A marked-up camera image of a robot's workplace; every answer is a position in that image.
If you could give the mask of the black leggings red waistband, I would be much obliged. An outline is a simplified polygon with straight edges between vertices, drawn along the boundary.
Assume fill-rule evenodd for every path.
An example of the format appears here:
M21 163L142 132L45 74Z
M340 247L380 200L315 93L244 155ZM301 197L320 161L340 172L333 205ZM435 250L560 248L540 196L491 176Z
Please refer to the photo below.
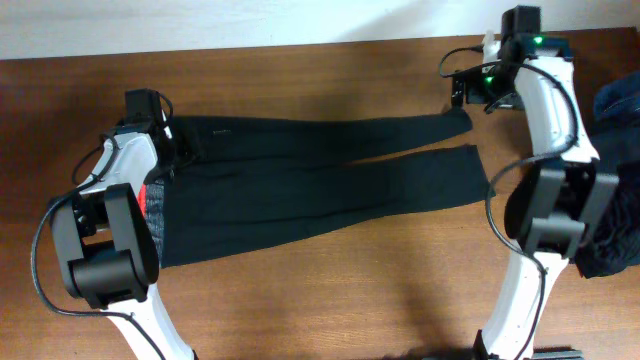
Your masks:
M170 127L187 157L138 197L163 267L487 195L478 149L444 146L470 131L462 110L326 122L182 116Z

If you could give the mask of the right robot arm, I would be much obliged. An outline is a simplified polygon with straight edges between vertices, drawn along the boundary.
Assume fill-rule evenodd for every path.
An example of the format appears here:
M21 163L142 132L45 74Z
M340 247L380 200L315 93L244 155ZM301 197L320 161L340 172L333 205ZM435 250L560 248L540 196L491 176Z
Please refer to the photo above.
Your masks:
M577 359L576 350L537 352L534 337L553 286L590 240L619 184L597 171L599 153L582 122L568 43L532 32L496 39L487 33L475 51L481 64L452 73L453 104L482 104L486 112L521 109L531 157L507 165L527 172L510 195L504 226L489 226L510 250L495 308L476 335L475 359Z

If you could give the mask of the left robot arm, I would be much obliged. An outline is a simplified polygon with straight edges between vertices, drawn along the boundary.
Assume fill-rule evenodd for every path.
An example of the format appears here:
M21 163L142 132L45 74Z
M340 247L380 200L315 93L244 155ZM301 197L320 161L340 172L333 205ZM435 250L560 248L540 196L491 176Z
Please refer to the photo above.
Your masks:
M186 152L169 128L166 96L131 90L125 107L101 134L87 178L53 199L40 224L51 228L66 291L89 306L70 316L110 320L139 359L194 359L159 294L158 247L142 204L147 185Z

